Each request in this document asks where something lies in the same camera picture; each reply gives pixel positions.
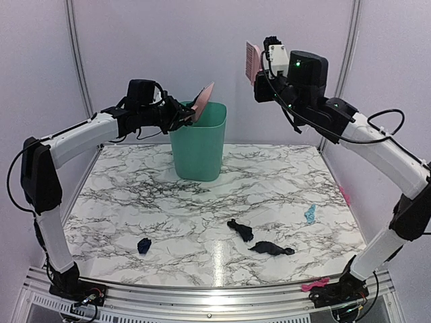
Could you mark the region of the pink plastic dustpan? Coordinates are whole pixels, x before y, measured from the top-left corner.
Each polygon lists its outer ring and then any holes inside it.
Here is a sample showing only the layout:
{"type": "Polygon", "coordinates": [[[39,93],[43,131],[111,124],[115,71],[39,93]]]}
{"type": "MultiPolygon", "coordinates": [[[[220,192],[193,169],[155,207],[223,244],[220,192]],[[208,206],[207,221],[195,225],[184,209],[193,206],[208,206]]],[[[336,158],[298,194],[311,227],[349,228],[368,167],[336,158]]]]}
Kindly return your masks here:
{"type": "Polygon", "coordinates": [[[210,100],[214,85],[215,83],[211,82],[209,85],[204,87],[190,104],[190,108],[194,111],[194,114],[191,116],[191,121],[193,123],[196,123],[203,114],[203,111],[210,100]]]}

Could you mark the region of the pink hand brush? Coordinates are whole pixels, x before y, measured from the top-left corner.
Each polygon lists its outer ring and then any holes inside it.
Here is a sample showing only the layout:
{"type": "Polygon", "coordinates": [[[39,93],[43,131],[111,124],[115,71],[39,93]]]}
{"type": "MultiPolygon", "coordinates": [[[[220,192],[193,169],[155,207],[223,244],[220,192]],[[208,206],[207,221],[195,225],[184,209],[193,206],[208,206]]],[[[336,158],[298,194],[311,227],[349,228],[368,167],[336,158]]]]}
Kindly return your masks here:
{"type": "Polygon", "coordinates": [[[261,70],[260,64],[261,49],[254,44],[246,41],[246,64],[245,75],[254,86],[257,73],[261,70]]]}

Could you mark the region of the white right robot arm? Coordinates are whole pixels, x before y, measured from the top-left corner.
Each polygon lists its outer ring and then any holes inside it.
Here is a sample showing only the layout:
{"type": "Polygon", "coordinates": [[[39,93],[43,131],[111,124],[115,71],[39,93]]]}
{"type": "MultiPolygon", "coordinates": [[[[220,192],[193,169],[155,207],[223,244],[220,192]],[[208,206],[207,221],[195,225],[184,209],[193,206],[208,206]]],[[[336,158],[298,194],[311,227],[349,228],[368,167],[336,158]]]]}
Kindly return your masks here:
{"type": "Polygon", "coordinates": [[[341,98],[325,96],[328,62],[319,55],[273,45],[246,55],[246,76],[259,103],[280,105],[295,131],[306,125],[328,141],[355,153],[400,191],[391,220],[343,270],[333,294],[348,301],[360,284],[404,245],[425,234],[430,222],[430,165],[396,142],[341,98]]]}

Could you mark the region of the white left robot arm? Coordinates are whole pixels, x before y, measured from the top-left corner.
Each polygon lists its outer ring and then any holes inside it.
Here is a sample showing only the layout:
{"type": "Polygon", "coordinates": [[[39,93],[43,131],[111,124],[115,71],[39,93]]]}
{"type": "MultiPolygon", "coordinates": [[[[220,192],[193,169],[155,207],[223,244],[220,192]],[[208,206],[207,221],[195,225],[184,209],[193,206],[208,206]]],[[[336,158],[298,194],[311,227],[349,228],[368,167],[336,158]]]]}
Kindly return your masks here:
{"type": "Polygon", "coordinates": [[[122,139],[143,127],[158,127],[167,134],[189,126],[199,120],[207,103],[205,92],[182,104],[156,81],[133,79],[117,105],[53,135],[24,141],[21,186],[32,206],[36,237],[46,254],[52,284],[68,298],[80,299],[85,285],[79,280],[61,224],[63,190],[58,169],[92,147],[122,139]]]}

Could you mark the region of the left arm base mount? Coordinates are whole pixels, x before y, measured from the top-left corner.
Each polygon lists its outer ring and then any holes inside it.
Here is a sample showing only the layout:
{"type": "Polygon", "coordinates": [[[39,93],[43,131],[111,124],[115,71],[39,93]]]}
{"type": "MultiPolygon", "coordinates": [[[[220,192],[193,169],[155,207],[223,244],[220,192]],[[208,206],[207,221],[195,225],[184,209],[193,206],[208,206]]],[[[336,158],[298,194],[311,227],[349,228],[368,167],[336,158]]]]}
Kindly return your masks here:
{"type": "Polygon", "coordinates": [[[46,273],[51,282],[49,289],[51,295],[72,300],[79,306],[87,304],[104,305],[107,286],[81,280],[80,271],[75,262],[64,273],[56,271],[49,265],[46,273]]]}

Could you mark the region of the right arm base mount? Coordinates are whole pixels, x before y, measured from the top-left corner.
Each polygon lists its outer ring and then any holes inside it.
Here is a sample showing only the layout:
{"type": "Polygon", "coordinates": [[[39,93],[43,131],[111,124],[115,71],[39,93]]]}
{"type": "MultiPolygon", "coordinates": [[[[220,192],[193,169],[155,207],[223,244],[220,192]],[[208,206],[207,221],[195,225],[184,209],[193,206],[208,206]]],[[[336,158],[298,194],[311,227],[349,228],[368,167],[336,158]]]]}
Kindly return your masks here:
{"type": "Polygon", "coordinates": [[[324,287],[313,287],[308,298],[313,302],[315,308],[323,308],[364,299],[368,296],[369,291],[366,282],[355,278],[351,274],[348,264],[338,282],[330,283],[324,287]]]}

